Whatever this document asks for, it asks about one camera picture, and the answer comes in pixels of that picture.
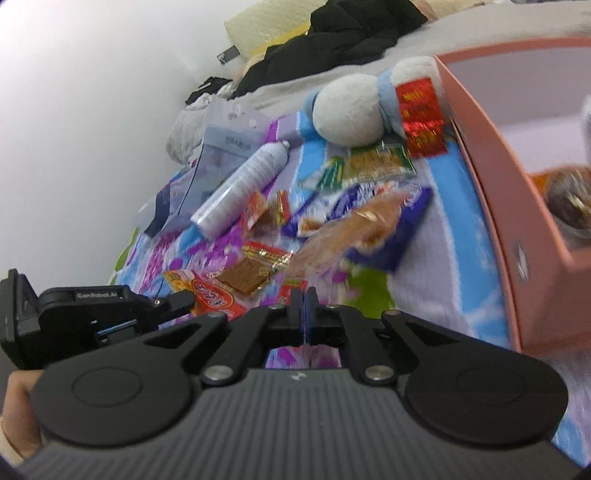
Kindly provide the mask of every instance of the plush toy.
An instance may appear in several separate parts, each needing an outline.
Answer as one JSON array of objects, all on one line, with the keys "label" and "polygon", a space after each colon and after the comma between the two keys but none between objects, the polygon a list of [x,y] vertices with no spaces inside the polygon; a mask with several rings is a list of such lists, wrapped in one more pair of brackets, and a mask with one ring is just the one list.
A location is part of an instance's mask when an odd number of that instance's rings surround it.
[{"label": "plush toy", "polygon": [[444,120],[449,119],[439,70],[433,57],[400,60],[377,77],[362,73],[334,80],[306,100],[304,112],[319,135],[344,147],[363,147],[387,132],[406,138],[395,88],[430,77]]}]

